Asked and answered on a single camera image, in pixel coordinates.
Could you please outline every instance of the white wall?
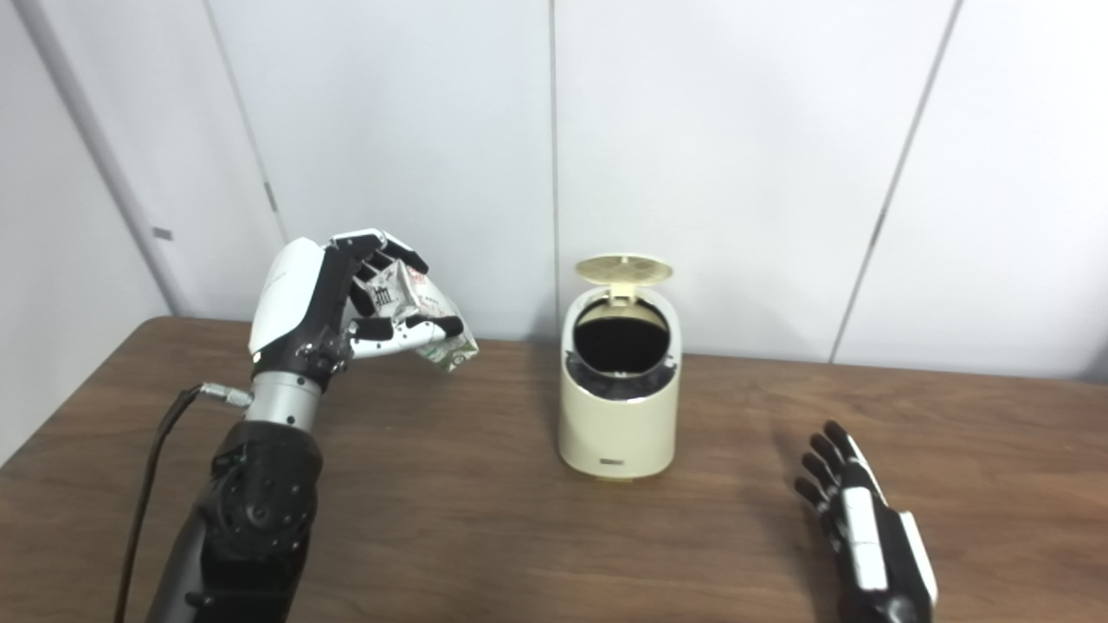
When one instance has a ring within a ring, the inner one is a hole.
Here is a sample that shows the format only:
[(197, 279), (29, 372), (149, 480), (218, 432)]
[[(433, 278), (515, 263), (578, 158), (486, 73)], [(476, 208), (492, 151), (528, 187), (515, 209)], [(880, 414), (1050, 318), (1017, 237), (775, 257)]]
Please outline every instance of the white wall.
[(291, 236), (380, 227), (481, 337), (555, 331), (547, 0), (213, 0)]
[[(480, 337), (552, 337), (573, 264), (625, 249), (676, 266), (689, 350), (808, 360), (952, 10), (211, 0), (216, 31), (201, 1), (18, 1), (44, 8), (125, 207), (173, 229), (152, 248), (186, 314), (248, 317), (281, 223), (379, 226)], [(1104, 13), (965, 1), (838, 361), (1108, 376)]]
[(825, 361), (950, 11), (558, 0), (561, 299), (647, 253), (689, 350)]
[(249, 319), (284, 238), (204, 2), (18, 1), (41, 7), (178, 312)]
[(166, 305), (10, 2), (0, 84), (3, 463)]
[(966, 2), (839, 362), (1108, 380), (1105, 32)]

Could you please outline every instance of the black forearm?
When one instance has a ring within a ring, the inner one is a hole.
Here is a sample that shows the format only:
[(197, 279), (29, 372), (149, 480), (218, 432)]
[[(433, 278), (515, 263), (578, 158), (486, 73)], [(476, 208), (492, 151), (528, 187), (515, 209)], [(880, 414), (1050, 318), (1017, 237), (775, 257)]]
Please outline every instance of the black forearm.
[(148, 623), (278, 623), (296, 593), (322, 459), (295, 427), (244, 420), (212, 461)]

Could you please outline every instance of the open lid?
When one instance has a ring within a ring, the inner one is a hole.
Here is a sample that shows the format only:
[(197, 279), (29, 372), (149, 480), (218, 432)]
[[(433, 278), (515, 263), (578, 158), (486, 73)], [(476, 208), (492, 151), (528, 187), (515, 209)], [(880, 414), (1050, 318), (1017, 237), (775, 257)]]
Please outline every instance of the open lid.
[(586, 282), (612, 287), (613, 298), (634, 299), (637, 286), (668, 279), (674, 269), (665, 262), (635, 253), (597, 255), (577, 263), (577, 274)]

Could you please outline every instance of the crumpled carton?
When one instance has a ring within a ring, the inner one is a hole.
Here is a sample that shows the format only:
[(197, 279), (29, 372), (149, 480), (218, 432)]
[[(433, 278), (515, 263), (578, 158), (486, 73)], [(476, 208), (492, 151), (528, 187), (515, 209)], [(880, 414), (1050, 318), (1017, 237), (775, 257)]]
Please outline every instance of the crumpled carton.
[[(377, 317), (397, 319), (422, 314), (431, 318), (462, 318), (454, 302), (442, 294), (427, 275), (412, 269), (403, 261), (390, 264), (366, 282), (366, 286), (377, 307)], [(461, 335), (421, 346), (414, 349), (416, 353), (448, 372), (453, 370), (480, 351), (464, 318), (462, 326)]]

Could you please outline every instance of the cable connector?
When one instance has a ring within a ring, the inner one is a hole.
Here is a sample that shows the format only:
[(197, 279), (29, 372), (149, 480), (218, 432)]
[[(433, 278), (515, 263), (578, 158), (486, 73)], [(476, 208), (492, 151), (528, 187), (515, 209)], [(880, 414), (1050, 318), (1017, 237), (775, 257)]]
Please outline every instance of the cable connector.
[(227, 387), (217, 382), (205, 382), (202, 385), (201, 396), (240, 409), (246, 409), (254, 402), (254, 395), (249, 391), (243, 391), (242, 389)]

